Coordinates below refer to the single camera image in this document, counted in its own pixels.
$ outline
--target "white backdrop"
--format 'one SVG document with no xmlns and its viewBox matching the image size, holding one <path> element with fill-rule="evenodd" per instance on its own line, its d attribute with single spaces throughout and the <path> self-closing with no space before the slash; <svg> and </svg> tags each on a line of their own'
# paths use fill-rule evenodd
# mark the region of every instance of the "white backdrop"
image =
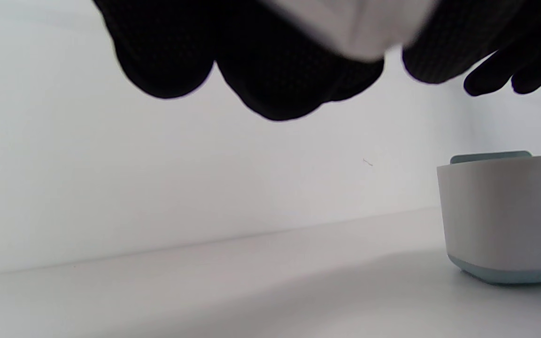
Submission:
<svg viewBox="0 0 541 338">
<path fill-rule="evenodd" d="M 453 154 L 541 154 L 541 94 L 460 82 L 393 51 L 364 94 L 271 123 L 216 70 L 184 99 L 137 90 L 89 0 L 0 0 L 0 272 L 436 206 Z"/>
</svg>

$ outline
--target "hand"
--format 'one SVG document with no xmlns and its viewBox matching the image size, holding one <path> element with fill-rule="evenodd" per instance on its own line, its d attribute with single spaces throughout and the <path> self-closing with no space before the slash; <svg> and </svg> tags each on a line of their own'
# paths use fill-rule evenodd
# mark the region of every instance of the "hand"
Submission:
<svg viewBox="0 0 541 338">
<path fill-rule="evenodd" d="M 490 43 L 495 53 L 472 71 L 464 89 L 472 96 L 500 90 L 511 79 L 513 90 L 528 94 L 541 87 L 541 0 L 528 0 Z"/>
</svg>

